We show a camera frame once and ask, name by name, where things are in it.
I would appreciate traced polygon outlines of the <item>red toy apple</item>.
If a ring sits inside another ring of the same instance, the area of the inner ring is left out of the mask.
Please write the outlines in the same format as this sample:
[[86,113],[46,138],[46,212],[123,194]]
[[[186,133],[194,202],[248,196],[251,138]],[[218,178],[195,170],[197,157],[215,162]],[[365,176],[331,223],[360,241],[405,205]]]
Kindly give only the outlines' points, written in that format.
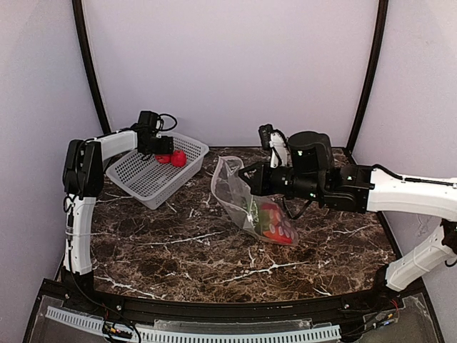
[[155,159],[160,164],[169,164],[171,162],[171,155],[170,154],[156,155]]

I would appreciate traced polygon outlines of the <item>red toy orange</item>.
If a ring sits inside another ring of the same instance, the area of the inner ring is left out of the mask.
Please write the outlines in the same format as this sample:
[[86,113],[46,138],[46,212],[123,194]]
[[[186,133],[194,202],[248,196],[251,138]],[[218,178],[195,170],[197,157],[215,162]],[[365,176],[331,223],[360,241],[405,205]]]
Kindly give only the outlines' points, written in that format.
[[175,167],[184,167],[187,163],[187,157],[184,151],[176,150],[171,155],[171,164]]

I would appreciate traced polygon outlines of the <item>green toy cucumber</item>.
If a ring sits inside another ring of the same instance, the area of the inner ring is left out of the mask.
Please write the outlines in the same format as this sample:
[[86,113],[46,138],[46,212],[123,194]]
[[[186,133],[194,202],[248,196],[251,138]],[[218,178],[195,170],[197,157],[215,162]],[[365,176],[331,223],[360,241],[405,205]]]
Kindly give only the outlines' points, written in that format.
[[270,211],[265,210],[265,209],[260,209],[258,211],[255,230],[257,232],[268,231],[270,223],[271,223]]

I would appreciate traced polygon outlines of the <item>clear dotted zip top bag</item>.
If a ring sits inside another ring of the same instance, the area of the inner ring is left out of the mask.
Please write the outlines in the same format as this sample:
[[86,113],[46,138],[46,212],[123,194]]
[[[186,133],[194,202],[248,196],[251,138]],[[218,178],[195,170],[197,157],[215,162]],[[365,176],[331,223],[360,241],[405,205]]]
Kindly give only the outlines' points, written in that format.
[[[220,156],[211,179],[211,193],[228,212],[229,217],[238,228],[263,242],[273,243],[264,237],[262,232],[255,230],[261,205],[265,202],[273,203],[273,201],[267,197],[250,194],[246,185],[238,176],[238,171],[242,168],[244,168],[243,161],[237,156]],[[296,246],[298,244],[298,233],[284,212],[281,220],[271,220],[269,230],[272,233],[276,230],[291,232],[296,244],[286,246]]]

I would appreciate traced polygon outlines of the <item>red orange toy mango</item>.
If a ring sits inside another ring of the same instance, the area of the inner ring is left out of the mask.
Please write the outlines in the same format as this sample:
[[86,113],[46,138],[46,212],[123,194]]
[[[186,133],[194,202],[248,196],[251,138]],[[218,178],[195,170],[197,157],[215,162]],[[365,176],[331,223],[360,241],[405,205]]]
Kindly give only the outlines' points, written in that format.
[[271,242],[275,244],[282,244],[282,245],[295,245],[295,241],[293,240],[293,235],[291,232],[288,231],[278,231],[276,230],[272,233],[270,230],[262,232],[263,236],[269,239]]

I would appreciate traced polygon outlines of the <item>dark red toy fruit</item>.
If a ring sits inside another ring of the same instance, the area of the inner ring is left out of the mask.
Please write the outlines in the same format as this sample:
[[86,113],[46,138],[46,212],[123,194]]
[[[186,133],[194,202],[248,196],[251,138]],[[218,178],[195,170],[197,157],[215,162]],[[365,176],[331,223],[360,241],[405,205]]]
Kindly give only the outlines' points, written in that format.
[[281,220],[283,218],[283,211],[281,207],[276,203],[263,203],[261,205],[261,211],[264,211],[270,219]]

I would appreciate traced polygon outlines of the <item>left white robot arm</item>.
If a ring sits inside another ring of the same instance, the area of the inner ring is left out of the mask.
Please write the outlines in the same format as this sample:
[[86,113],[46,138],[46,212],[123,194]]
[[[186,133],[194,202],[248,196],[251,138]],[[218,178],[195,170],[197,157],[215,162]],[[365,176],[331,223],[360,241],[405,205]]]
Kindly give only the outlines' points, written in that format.
[[71,276],[92,272],[90,257],[91,221],[96,200],[104,186],[109,160],[136,150],[145,159],[174,152],[174,139],[165,133],[175,129],[170,114],[141,111],[130,127],[88,139],[73,139],[66,153],[62,181],[66,214],[64,268]]

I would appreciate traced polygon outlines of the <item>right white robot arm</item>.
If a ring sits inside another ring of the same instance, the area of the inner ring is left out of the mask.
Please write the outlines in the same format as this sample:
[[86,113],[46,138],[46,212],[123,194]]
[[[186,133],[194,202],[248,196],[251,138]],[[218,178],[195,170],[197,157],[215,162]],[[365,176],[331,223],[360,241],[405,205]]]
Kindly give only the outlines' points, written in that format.
[[290,137],[260,126],[269,161],[238,173],[252,195],[281,194],[343,212],[406,212],[441,218],[441,223],[404,257],[376,272],[374,289],[400,292],[439,264],[456,258],[456,179],[396,174],[380,164],[338,168],[328,135],[301,131]]

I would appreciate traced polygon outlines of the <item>white perforated plastic basket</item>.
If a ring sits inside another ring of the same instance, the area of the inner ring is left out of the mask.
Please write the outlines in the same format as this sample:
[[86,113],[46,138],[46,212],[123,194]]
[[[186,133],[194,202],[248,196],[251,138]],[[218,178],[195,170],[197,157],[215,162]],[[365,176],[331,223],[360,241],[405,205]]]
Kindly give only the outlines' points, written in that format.
[[201,169],[209,147],[177,132],[174,148],[186,155],[183,167],[161,164],[154,157],[146,159],[133,150],[114,162],[106,171],[110,180],[149,209],[157,209]]

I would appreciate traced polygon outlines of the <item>left black frame post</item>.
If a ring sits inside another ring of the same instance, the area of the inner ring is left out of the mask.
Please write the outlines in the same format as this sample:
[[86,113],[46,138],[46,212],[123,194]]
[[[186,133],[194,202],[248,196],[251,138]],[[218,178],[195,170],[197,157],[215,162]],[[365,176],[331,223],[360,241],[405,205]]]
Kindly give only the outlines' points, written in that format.
[[74,23],[76,28],[76,34],[78,38],[81,58],[84,65],[84,70],[86,74],[86,80],[89,85],[89,90],[91,92],[91,98],[94,103],[94,108],[96,111],[96,116],[99,121],[99,125],[104,134],[111,132],[111,126],[109,123],[108,116],[106,114],[104,102],[101,96],[101,91],[99,88],[98,79],[96,76],[96,70],[94,67],[94,62],[91,54],[91,47],[89,42],[89,35],[86,27],[86,20],[84,15],[84,7],[82,0],[72,0],[71,1]]

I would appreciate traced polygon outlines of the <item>black frame post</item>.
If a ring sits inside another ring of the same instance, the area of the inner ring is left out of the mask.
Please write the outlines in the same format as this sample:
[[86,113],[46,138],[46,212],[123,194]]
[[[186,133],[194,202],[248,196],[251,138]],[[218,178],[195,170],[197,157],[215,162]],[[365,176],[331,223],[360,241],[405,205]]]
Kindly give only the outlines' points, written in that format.
[[99,121],[99,125],[104,134],[111,132],[111,126],[109,123],[108,116],[106,114],[104,102],[101,96],[101,91],[99,88],[98,79],[96,76],[96,70],[94,67],[94,62],[91,54],[91,47],[89,42],[89,35],[86,27],[86,20],[84,15],[84,7],[82,0],[72,0],[71,1],[74,23],[76,28],[76,34],[78,38],[81,58],[84,65],[84,70],[86,74],[86,80],[89,85],[89,90],[91,92],[91,98],[94,103],[94,108],[96,111],[96,116]]
[[378,67],[378,61],[381,55],[381,47],[383,43],[383,35],[386,27],[386,20],[388,15],[388,3],[389,0],[379,0],[378,8],[376,12],[376,22],[373,31],[373,40],[371,43],[371,50],[368,58],[368,64],[366,68],[366,75],[363,81],[361,89],[360,99],[356,109],[355,117],[349,134],[349,138],[346,144],[346,150],[351,154],[353,153],[358,136],[361,131],[363,120],[366,114],[368,101],[370,99],[371,90],[373,87],[376,70]]

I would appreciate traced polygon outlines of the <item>black front frame rail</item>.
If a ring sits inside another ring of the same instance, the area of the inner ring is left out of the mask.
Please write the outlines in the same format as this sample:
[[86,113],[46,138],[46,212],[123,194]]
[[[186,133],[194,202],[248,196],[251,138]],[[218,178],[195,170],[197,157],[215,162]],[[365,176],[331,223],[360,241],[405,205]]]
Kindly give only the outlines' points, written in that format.
[[109,319],[124,317],[142,324],[155,319],[228,324],[308,318],[315,323],[352,324],[359,323],[363,315],[379,312],[382,308],[380,298],[371,291],[291,302],[206,304],[143,299],[105,292],[93,292],[91,300],[88,300],[76,289],[57,284],[54,296],[69,309],[108,314]]

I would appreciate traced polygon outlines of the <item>right black frame post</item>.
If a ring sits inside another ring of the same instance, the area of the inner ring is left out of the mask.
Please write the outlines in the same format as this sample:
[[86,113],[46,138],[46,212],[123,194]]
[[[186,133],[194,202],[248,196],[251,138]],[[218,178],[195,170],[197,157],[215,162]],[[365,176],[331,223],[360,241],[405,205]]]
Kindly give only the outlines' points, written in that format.
[[371,90],[373,87],[376,70],[378,67],[378,61],[381,55],[381,47],[383,43],[383,35],[386,27],[386,20],[388,15],[388,3],[389,0],[379,0],[378,8],[376,12],[376,22],[373,31],[373,40],[371,43],[371,50],[368,58],[368,64],[366,68],[366,75],[363,81],[361,89],[360,99],[356,109],[355,117],[349,134],[349,138],[346,144],[346,150],[351,154],[353,153],[358,136],[361,131],[363,120],[366,114],[368,101],[370,99]]

